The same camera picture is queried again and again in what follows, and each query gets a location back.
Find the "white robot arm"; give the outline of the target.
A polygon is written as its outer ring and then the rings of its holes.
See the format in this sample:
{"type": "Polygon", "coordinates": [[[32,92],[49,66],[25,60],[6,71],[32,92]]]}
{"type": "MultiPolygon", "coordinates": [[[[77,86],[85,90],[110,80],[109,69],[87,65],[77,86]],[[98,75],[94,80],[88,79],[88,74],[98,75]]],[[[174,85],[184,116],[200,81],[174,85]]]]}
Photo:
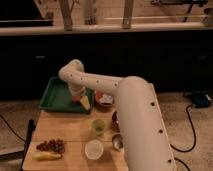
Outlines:
{"type": "Polygon", "coordinates": [[[58,72],[70,93],[89,88],[114,97],[129,171],[177,171],[153,86],[138,76],[115,77],[86,73],[74,59],[58,72]]]}

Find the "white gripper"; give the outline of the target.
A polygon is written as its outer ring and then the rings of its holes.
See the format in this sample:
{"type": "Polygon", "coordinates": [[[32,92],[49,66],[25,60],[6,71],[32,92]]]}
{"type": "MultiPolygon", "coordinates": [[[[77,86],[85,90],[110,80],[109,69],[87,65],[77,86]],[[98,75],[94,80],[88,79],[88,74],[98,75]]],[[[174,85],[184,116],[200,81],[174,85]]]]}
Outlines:
{"type": "Polygon", "coordinates": [[[86,88],[84,86],[74,89],[73,87],[69,88],[71,98],[72,96],[79,96],[80,97],[80,104],[83,106],[83,108],[87,111],[90,110],[91,106],[89,103],[89,99],[87,96],[84,96],[86,94],[86,88]]]}

